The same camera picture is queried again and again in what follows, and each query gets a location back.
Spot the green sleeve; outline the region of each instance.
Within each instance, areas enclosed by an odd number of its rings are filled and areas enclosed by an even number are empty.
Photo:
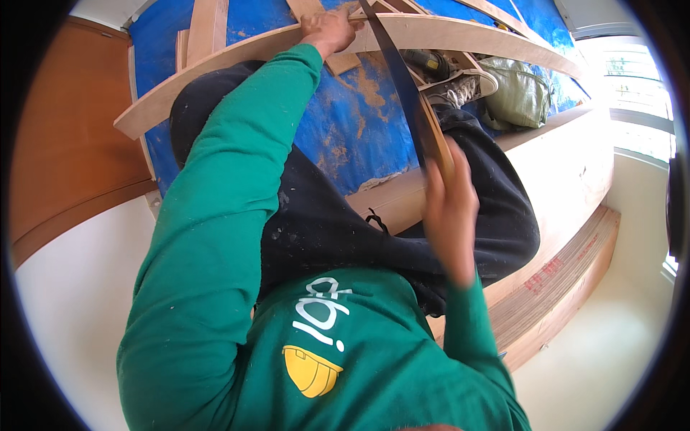
[[[513,398],[513,382],[498,357],[479,276],[468,290],[448,286],[443,348],[448,357],[474,368]]]
[[[262,231],[321,69],[311,45],[276,55],[219,103],[171,185],[117,353],[130,429],[230,423]]]

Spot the black trousers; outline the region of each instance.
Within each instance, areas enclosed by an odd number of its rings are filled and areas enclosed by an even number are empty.
[[[180,92],[170,112],[170,140],[181,169],[213,108],[262,64],[245,61],[210,72]],[[457,141],[472,169],[480,201],[475,260],[486,286],[534,256],[540,241],[537,221],[513,166],[477,119],[451,106],[434,109],[444,133]],[[289,279],[334,268],[375,266],[405,277],[425,314],[445,313],[446,276],[421,222],[394,237],[369,225],[294,144],[278,199],[279,210],[266,223],[262,237],[259,301]]]

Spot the gray sneaker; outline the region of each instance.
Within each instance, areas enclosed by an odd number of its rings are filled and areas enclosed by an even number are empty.
[[[488,96],[498,90],[498,81],[491,74],[478,69],[456,71],[445,81],[420,87],[431,105],[450,104],[460,109],[465,103]]]

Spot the handsaw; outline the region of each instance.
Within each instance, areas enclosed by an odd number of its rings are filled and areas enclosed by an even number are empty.
[[[400,52],[395,47],[393,40],[388,35],[381,21],[376,16],[374,9],[367,0],[359,0],[362,10],[366,15],[371,30],[374,32],[381,52],[384,55],[388,69],[391,71],[391,78],[395,91],[402,105],[407,125],[410,128],[412,142],[415,145],[415,152],[420,161],[422,172],[426,174],[425,157],[430,157],[441,170],[441,176],[446,187],[451,184],[455,175],[453,158],[448,148],[441,126],[436,119],[436,115],[429,105],[426,96],[421,94],[415,82],[407,70],[405,61],[400,56]]]

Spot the right hand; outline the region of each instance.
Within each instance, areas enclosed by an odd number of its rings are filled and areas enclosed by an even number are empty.
[[[355,40],[355,31],[364,28],[361,21],[349,22],[348,8],[327,10],[313,15],[302,15],[302,41],[316,48],[322,60],[334,52],[349,47]]]
[[[444,135],[453,156],[455,175],[444,184],[441,170],[426,160],[424,232],[449,279],[469,289],[475,281],[474,241],[479,199],[472,185],[470,165],[455,140]]]

